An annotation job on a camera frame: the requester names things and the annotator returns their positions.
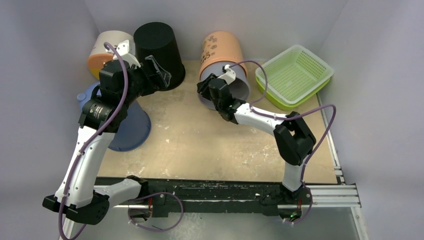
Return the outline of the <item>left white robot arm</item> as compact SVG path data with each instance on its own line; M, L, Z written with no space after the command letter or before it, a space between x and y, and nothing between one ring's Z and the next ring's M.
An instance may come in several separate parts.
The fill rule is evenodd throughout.
M110 208L125 201L138 205L148 201L148 182L136 176L97 190L94 185L106 150L128 116L129 107L138 97L166 89L171 79L152 55L139 67L111 60L99 76L99 83L81 108L77 142L63 182L42 202L61 217L86 225L98 224Z

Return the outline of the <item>orange cartoon bucket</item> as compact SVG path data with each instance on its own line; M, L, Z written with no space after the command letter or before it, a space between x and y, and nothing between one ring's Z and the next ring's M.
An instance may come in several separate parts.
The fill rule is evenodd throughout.
M218 62L239 63L245 60L238 38L228 31L210 33L203 40L201 49L199 76L211 64Z

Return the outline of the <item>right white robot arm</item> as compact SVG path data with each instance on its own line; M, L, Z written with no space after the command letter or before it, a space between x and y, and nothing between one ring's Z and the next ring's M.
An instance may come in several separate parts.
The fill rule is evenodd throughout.
M210 100L225 121L250 126L274 137L278 152L285 161L280 196L288 204L298 200L305 163L317 142L300 114L295 111L289 115L274 114L250 106L233 97L226 81L214 74L197 84L197 93Z

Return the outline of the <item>black ribbed bucket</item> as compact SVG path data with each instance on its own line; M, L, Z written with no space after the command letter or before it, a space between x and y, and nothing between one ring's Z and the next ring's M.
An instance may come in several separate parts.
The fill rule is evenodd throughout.
M138 60L143 64L150 64L151 59L169 79L167 87L162 91L169 91L178 87L185 78L186 70L182 63L176 36L171 26L163 22L149 22L138 27L133 40Z

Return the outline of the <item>large blue bucket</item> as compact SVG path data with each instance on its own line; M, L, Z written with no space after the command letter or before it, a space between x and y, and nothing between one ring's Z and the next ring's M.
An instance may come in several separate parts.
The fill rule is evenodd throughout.
M77 95L79 107L83 110L84 105L91 100L94 89L97 89L97 85L100 82L96 82L90 85L83 93ZM106 107L100 106L95 107L93 113L99 115L97 112L101 112L101 115L111 115L113 110L104 110ZM134 101L127 110L127 117L120 122L120 125L115 133L114 138L110 142L108 148L116 152L127 152L136 149L138 146L143 144L149 137L151 131L151 120L148 114L141 108L137 101Z

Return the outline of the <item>grey bucket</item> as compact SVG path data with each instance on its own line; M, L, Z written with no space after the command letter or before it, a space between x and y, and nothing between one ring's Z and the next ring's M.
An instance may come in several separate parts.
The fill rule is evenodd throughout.
M231 61L217 61L206 66L199 71L199 82L205 81L210 74L214 74L217 77L221 76L224 74L223 67L233 64L234 62ZM246 101L251 93L251 86L247 80L247 73L241 65L236 65L231 69L235 72L236 79L228 85L230 93L234 98Z

